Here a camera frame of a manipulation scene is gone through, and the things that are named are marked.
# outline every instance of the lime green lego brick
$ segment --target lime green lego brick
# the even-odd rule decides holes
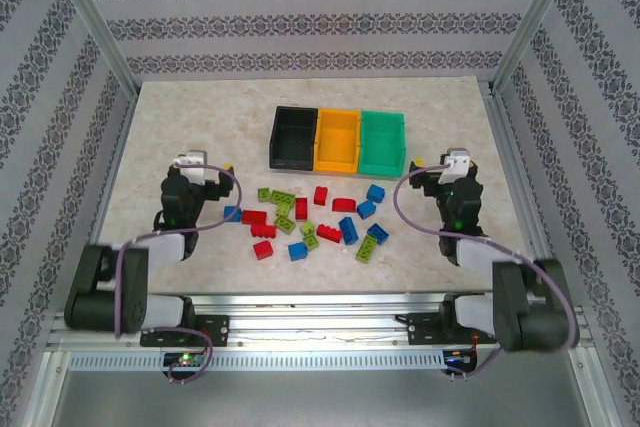
[[[315,236],[315,235],[313,235],[313,232],[312,232],[312,233],[310,233],[310,234],[308,234],[308,235],[305,235],[305,236],[302,238],[302,241],[304,242],[304,245],[306,245],[306,246],[307,246],[307,250],[313,250],[313,249],[315,249],[318,245],[320,245],[320,244],[318,243],[318,239],[316,239],[316,236]]]
[[[276,218],[274,225],[287,235],[293,232],[293,229],[296,227],[296,223],[293,220],[281,216]]]
[[[296,202],[296,196],[293,194],[288,194],[286,192],[280,192],[279,190],[274,190],[271,193],[270,201],[272,204],[281,204],[285,202],[293,206],[293,204]]]
[[[289,212],[291,212],[291,204],[287,204],[286,202],[280,202],[278,204],[276,215],[279,215],[281,217],[289,217]]]
[[[258,189],[258,202],[269,202],[269,199],[271,199],[269,187],[262,187]]]
[[[373,249],[375,249],[376,244],[378,242],[376,239],[371,237],[370,235],[366,235],[362,244],[360,244],[360,248],[358,249],[358,253],[356,254],[356,260],[359,260],[363,263],[368,263],[371,258],[371,254],[373,254]]]
[[[303,237],[306,237],[309,234],[313,234],[315,231],[316,231],[316,228],[313,226],[313,223],[310,221],[307,221],[300,226],[300,232],[302,232]]]

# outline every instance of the patterned wall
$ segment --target patterned wall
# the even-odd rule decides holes
[[[0,0],[0,58],[0,426],[9,426],[96,220],[129,99],[71,0]]]
[[[505,104],[624,425],[640,425],[640,0],[554,0]]]
[[[488,80],[531,0],[96,2],[141,80]]]

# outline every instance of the red lego brick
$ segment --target red lego brick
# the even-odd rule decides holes
[[[253,251],[256,253],[256,258],[258,260],[266,259],[273,255],[273,247],[271,247],[271,242],[268,240],[263,240],[262,242],[254,244]]]
[[[353,199],[333,199],[331,210],[334,212],[355,212],[356,201]]]
[[[252,224],[251,235],[254,237],[266,237],[268,239],[276,238],[276,226],[264,224]]]
[[[307,220],[307,199],[296,199],[296,220]]]
[[[326,205],[328,193],[329,189],[326,187],[316,187],[316,193],[313,196],[313,203],[316,205]]]
[[[242,223],[243,224],[266,224],[267,213],[260,210],[243,210]]]
[[[327,227],[324,224],[320,224],[316,229],[316,234],[318,237],[322,237],[323,239],[330,240],[335,242],[336,244],[340,243],[342,239],[342,231],[340,229],[332,229],[331,227]]]

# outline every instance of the black storage bin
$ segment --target black storage bin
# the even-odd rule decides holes
[[[313,170],[317,121],[318,109],[278,106],[269,142],[269,167]]]

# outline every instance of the beige table surface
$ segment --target beige table surface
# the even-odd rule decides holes
[[[209,162],[215,165],[233,164],[245,193],[242,208],[267,210],[269,223],[275,220],[275,206],[258,203],[258,187],[308,197],[310,220],[337,228],[345,214],[331,212],[331,199],[362,201],[372,180],[271,171],[269,138],[278,105],[402,112],[407,166],[415,157],[433,165],[447,148],[466,147],[479,165],[477,180],[484,185],[480,225],[495,240],[524,251],[473,77],[147,82],[136,107],[101,241],[120,243],[151,229],[161,209],[160,183],[167,167],[177,154],[190,149],[208,151]],[[385,228],[390,238],[375,249],[367,265],[354,258],[360,242],[347,247],[323,239],[307,259],[291,262],[287,245],[302,240],[298,229],[290,236],[278,232],[272,241],[274,255],[257,261],[252,245],[262,239],[254,239],[246,225],[229,223],[202,233],[190,259],[153,273],[150,291],[408,292],[489,286],[485,279],[440,256],[437,238],[404,224],[393,209],[394,180],[373,182],[386,189],[384,202],[373,217],[362,221],[353,214],[352,218],[360,239],[373,222]],[[329,188],[327,207],[313,205],[317,185]],[[233,193],[219,203],[206,203],[199,224],[220,219],[223,206],[233,205],[235,199]],[[424,198],[421,191],[407,185],[400,204],[415,221],[439,228],[434,199]]]

